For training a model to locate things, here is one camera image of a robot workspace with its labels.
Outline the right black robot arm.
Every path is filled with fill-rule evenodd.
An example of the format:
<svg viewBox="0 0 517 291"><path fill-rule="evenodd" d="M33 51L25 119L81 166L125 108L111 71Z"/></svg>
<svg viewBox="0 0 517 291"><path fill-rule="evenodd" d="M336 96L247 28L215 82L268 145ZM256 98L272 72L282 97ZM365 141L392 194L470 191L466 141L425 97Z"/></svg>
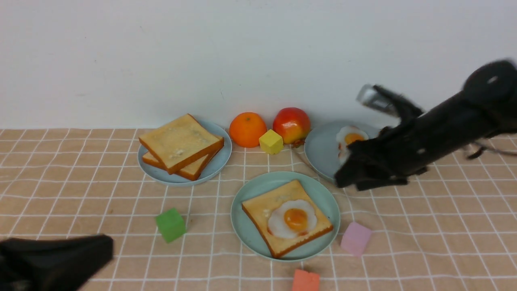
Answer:
<svg viewBox="0 0 517 291"><path fill-rule="evenodd" d="M475 70L462 90L429 111L381 85L364 85L357 101L399 118L375 138L347 146L349 156L334 174L339 188L359 191L408 184L429 164L470 144L516 133L516 64L492 61Z"/></svg>

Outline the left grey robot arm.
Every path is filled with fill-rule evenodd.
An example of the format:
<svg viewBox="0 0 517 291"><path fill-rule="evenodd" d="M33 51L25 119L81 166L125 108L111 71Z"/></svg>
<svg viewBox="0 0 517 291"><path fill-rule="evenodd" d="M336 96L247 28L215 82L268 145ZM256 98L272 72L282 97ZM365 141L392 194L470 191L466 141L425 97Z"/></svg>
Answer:
<svg viewBox="0 0 517 291"><path fill-rule="evenodd" d="M77 291L114 258L105 234L70 239L8 238L0 244L2 291Z"/></svg>

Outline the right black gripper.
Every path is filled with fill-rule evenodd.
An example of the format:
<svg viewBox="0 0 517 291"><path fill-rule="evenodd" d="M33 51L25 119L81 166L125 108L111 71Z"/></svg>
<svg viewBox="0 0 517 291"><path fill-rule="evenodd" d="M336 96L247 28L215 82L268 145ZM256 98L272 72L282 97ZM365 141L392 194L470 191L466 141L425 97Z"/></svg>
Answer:
<svg viewBox="0 0 517 291"><path fill-rule="evenodd" d="M339 188L404 186L409 177L425 173L429 164L429 153L418 136L398 127L384 127L376 138L355 141L347 149L348 159L334 174Z"/></svg>

